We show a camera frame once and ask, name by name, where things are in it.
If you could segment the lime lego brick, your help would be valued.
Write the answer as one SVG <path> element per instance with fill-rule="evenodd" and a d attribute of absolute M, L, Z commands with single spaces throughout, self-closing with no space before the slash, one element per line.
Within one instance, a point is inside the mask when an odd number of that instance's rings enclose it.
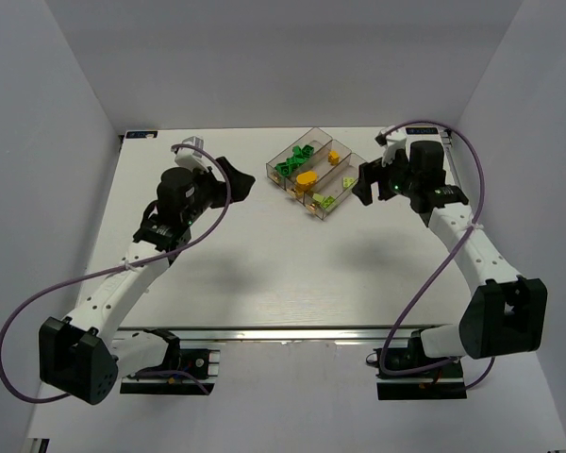
<path fill-rule="evenodd" d="M 325 198 L 322 203 L 321 203 L 321 207 L 326 210 L 328 209 L 334 202 L 336 201 L 336 199 L 333 196 L 328 196 L 327 198 Z"/>
<path fill-rule="evenodd" d="M 322 203 L 325 200 L 325 197 L 319 193 L 315 193 L 312 198 L 318 203 Z"/>
<path fill-rule="evenodd" d="M 342 179 L 342 186 L 344 189 L 351 188 L 356 183 L 356 180 L 353 177 L 346 176 Z"/>

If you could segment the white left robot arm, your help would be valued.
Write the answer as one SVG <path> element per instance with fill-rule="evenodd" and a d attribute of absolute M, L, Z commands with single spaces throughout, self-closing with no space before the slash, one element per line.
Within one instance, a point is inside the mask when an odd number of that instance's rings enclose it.
<path fill-rule="evenodd" d="M 148 328 L 118 341 L 115 334 L 152 283 L 191 241 L 191 226 L 208 209 L 224 210 L 247 198 L 256 180 L 219 157 L 212 168 L 197 158 L 164 171 L 157 197 L 141 218 L 122 258 L 87 300 L 63 319 L 48 318 L 39 331 L 42 382 L 91 405 L 102 402 L 117 380 L 181 376 L 187 368 L 180 341 L 163 328 Z"/>

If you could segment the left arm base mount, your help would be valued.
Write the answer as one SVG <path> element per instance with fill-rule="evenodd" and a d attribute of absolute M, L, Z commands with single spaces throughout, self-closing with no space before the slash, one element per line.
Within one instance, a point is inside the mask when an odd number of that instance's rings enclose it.
<path fill-rule="evenodd" d="M 221 351 L 209 348 L 183 348 L 174 365 L 142 370 L 125 377 L 120 394 L 208 396 L 219 375 Z"/>

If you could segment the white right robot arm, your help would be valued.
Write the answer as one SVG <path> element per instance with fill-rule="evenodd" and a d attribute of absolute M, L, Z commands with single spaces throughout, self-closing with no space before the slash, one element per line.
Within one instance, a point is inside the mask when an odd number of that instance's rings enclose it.
<path fill-rule="evenodd" d="M 365 206 L 373 202 L 373 187 L 383 201 L 406 197 L 449 252 L 424 286 L 429 288 L 454 262 L 471 293 L 457 324 L 415 332 L 398 359 L 389 358 L 390 348 L 384 345 L 379 367 L 386 376 L 413 376 L 465 356 L 496 358 L 535 351 L 541 345 L 546 286 L 538 278 L 524 277 L 502 257 L 477 225 L 477 214 L 464 192 L 447 184 L 443 161 L 443 147 L 434 141 L 388 149 L 383 157 L 360 165 L 353 188 Z"/>

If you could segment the small yellow lego brick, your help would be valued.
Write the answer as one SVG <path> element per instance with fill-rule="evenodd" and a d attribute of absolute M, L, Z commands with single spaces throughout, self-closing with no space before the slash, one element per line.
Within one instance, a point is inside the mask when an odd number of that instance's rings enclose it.
<path fill-rule="evenodd" d="M 327 155 L 327 161 L 330 165 L 336 166 L 340 162 L 340 155 L 337 151 L 331 150 Z"/>

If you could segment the orange lego brick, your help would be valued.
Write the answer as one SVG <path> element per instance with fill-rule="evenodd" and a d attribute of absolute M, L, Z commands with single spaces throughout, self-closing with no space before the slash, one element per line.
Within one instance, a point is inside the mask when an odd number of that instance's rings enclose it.
<path fill-rule="evenodd" d="M 295 179 L 296 188 L 301 192 L 306 192 L 317 183 L 318 179 L 318 174 L 312 170 L 301 173 Z"/>

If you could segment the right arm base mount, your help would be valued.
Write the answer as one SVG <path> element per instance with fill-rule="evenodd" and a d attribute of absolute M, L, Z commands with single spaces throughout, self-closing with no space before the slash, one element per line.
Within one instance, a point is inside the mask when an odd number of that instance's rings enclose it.
<path fill-rule="evenodd" d="M 381 348 L 374 349 L 365 358 L 365 364 L 376 370 L 375 383 L 379 401 L 435 401 L 467 398 L 463 368 L 458 361 L 419 373 L 393 376 L 380 366 Z M 408 346 L 391 348 L 385 365 L 391 371 L 419 367 L 436 362 L 422 352 L 411 351 Z"/>

